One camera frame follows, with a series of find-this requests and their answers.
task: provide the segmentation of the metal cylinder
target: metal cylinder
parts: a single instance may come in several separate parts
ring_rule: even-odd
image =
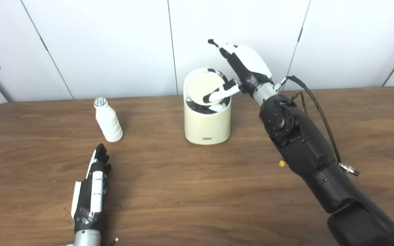
[[[74,246],[100,246],[101,234],[97,230],[81,230],[75,233]]]

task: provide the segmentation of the bottle cap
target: bottle cap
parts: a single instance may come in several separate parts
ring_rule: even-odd
[[[101,107],[107,104],[107,100],[104,97],[99,97],[94,100],[94,106],[95,107]]]

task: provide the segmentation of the white bottle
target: white bottle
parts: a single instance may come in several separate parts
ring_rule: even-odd
[[[106,98],[95,99],[94,107],[97,109],[95,118],[103,131],[104,137],[109,142],[116,142],[122,138],[122,129],[119,124],[116,112],[112,109]]]

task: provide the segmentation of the cable connector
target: cable connector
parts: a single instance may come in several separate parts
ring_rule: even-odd
[[[348,166],[343,164],[342,162],[338,163],[341,170],[345,171],[346,173],[350,173],[358,177],[360,175],[359,171],[355,170],[352,166]]]
[[[285,77],[282,81],[280,81],[278,84],[275,85],[275,91],[278,91],[286,82],[287,82],[287,77]]]

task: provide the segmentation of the black robotic arm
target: black robotic arm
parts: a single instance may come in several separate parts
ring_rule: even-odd
[[[259,117],[289,168],[303,178],[325,212],[328,228],[340,246],[394,246],[394,222],[346,176],[358,175],[338,161],[332,146],[308,115],[279,94],[287,79],[274,85],[264,61],[251,48],[210,39],[239,77],[204,97],[216,101],[236,92],[249,94],[260,105]]]

